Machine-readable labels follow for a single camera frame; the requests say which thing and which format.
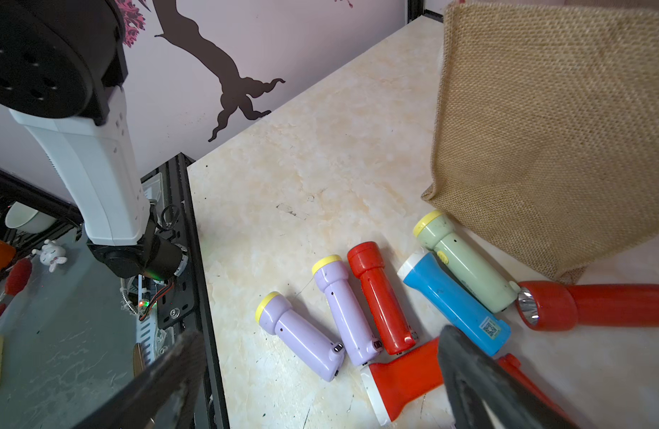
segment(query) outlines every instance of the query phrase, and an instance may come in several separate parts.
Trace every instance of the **pink flower decal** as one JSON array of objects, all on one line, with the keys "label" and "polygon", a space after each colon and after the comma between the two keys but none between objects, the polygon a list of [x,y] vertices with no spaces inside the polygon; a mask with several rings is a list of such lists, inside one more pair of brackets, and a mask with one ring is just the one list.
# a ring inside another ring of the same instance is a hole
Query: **pink flower decal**
[{"label": "pink flower decal", "polygon": [[132,47],[134,42],[137,41],[139,30],[145,30],[144,16],[139,13],[139,8],[134,6],[130,0],[115,0],[115,2],[118,4],[119,11],[124,18],[124,44]]}]

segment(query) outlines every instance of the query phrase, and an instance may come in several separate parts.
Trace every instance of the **burlap bag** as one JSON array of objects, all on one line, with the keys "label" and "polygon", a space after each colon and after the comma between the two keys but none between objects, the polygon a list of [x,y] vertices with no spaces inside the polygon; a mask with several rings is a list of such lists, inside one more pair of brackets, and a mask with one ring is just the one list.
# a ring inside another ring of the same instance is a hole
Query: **burlap bag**
[{"label": "burlap bag", "polygon": [[659,233],[659,13],[452,5],[436,208],[551,279]]}]

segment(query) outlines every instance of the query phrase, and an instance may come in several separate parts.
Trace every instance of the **flashlight lens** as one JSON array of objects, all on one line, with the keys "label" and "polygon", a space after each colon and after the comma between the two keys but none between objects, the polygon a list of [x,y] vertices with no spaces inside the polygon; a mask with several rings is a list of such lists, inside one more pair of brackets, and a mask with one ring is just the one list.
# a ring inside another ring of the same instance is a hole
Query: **flashlight lens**
[{"label": "flashlight lens", "polygon": [[537,302],[530,293],[527,287],[520,289],[520,294],[517,296],[517,303],[520,305],[520,311],[531,325],[536,325],[540,320],[540,315],[537,313]]}]

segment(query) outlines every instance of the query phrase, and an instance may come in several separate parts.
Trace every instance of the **flexible metal hose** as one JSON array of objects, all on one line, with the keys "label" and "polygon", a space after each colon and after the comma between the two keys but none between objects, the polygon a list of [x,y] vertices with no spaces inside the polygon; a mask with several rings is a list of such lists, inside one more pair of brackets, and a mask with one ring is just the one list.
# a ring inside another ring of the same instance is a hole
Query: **flexible metal hose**
[{"label": "flexible metal hose", "polygon": [[127,308],[129,311],[134,313],[136,316],[139,315],[139,312],[137,312],[136,307],[134,304],[132,304],[132,301],[129,300],[129,296],[127,295],[127,280],[126,279],[119,279],[119,293],[122,295],[122,300],[124,301],[125,305],[127,305]]}]

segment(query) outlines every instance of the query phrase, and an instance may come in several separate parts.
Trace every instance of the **red flashlight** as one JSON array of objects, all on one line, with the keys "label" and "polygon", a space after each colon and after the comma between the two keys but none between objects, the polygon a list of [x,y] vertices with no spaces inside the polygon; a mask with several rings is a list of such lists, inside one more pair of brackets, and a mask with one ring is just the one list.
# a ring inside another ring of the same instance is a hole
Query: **red flashlight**
[{"label": "red flashlight", "polygon": [[413,347],[417,334],[411,330],[386,278],[380,248],[375,242],[361,243],[349,251],[347,259],[353,275],[360,279],[360,288],[375,318],[386,352],[394,355]]},{"label": "red flashlight", "polygon": [[[370,364],[360,371],[370,403],[380,425],[396,420],[407,403],[444,384],[437,361],[439,337],[388,364]],[[510,376],[566,419],[565,412],[548,398],[520,370],[520,361],[512,354],[497,361]]]},{"label": "red flashlight", "polygon": [[535,331],[569,331],[576,325],[659,327],[658,284],[521,281],[520,287],[517,311]]}]

